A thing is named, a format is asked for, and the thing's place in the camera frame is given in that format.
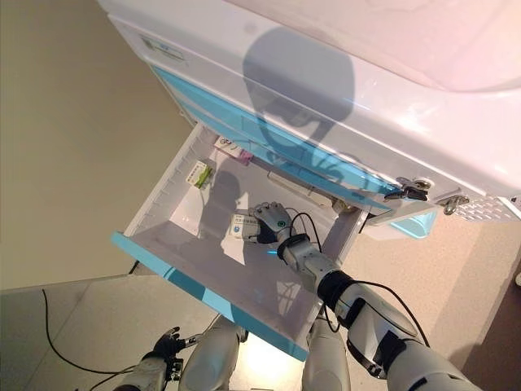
label sticker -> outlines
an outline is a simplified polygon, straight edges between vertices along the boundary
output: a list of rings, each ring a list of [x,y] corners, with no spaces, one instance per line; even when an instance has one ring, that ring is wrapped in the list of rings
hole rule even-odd
[[[170,59],[175,59],[176,61],[185,60],[185,57],[182,55],[180,51],[177,51],[172,47],[165,45],[164,43],[161,43],[149,37],[145,37],[144,35],[140,35],[140,37],[151,51],[159,51],[163,55],[166,55]]]

white drawer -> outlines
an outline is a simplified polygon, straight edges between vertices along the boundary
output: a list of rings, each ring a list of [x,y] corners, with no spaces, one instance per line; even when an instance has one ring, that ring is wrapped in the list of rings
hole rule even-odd
[[[320,302],[278,259],[274,244],[227,236],[230,218],[265,201],[290,215],[307,212],[333,259],[343,261],[366,211],[338,216],[271,182],[272,169],[255,158],[241,165],[213,146],[217,134],[199,123],[123,234],[112,241],[158,275],[210,305],[280,350],[305,360],[305,337]],[[197,160],[216,168],[203,190],[186,182]],[[305,222],[312,240],[313,231]],[[297,220],[296,229],[304,231]]]

robot leg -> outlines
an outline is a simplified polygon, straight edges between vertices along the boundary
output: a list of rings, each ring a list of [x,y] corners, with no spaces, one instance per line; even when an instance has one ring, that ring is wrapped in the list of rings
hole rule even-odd
[[[239,342],[245,340],[243,328],[219,316],[190,356],[179,380],[179,390],[228,389],[239,354]]]
[[[309,355],[302,374],[302,390],[349,391],[348,360],[340,333],[333,333],[327,321],[317,318],[309,332]]]

blue drawer trim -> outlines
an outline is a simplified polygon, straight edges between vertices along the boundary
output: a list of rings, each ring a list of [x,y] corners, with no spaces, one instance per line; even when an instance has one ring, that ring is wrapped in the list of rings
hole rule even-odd
[[[333,182],[345,182],[351,186],[381,194],[396,190],[393,185],[367,173],[356,165],[341,160],[171,73],[157,67],[154,69],[161,78],[192,102],[212,113],[232,129],[240,131],[243,137],[259,143],[285,159]]]
[[[367,198],[356,191],[352,191],[339,185],[338,183],[331,182],[320,175],[316,175],[307,169],[303,169],[298,165],[294,165],[285,159],[277,156],[271,151],[264,148],[264,146],[260,146],[256,143],[253,143],[244,138],[238,132],[230,129],[228,126],[223,125],[222,123],[214,120],[210,116],[203,114],[201,111],[193,108],[191,105],[181,102],[181,105],[194,117],[199,118],[206,125],[210,126],[217,133],[233,140],[234,143],[238,144],[241,148],[251,152],[253,155],[258,157],[259,159],[264,160],[266,163],[273,165],[290,175],[293,175],[300,180],[309,183],[319,189],[327,191],[328,193],[335,195],[343,200],[356,202],[358,204],[374,206],[375,208],[389,210],[389,207],[386,205],[380,204],[376,201],[373,201],[371,198]]]
[[[190,293],[197,300],[210,306],[230,321],[246,328],[248,331],[279,348],[281,351],[290,354],[292,357],[300,361],[305,361],[308,356],[306,350],[302,349],[285,336],[280,335],[272,328],[266,326],[261,321],[253,318],[250,314],[244,312],[239,307],[231,304],[224,297],[219,296],[214,291],[201,285],[191,277],[176,270],[161,258],[133,242],[129,237],[124,236],[120,232],[114,232],[111,241],[131,257],[137,259],[164,279],[177,285],[183,291]]]
[[[405,220],[389,224],[393,228],[415,239],[423,239],[431,233],[432,224],[436,219],[436,211],[412,216]]]

black glove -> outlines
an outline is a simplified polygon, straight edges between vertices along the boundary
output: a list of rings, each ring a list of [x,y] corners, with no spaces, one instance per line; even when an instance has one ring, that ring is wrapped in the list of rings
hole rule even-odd
[[[173,365],[176,362],[176,354],[186,348],[185,340],[179,339],[179,327],[168,330],[154,345],[154,349],[142,358],[159,357],[166,362],[166,378],[172,374]]]

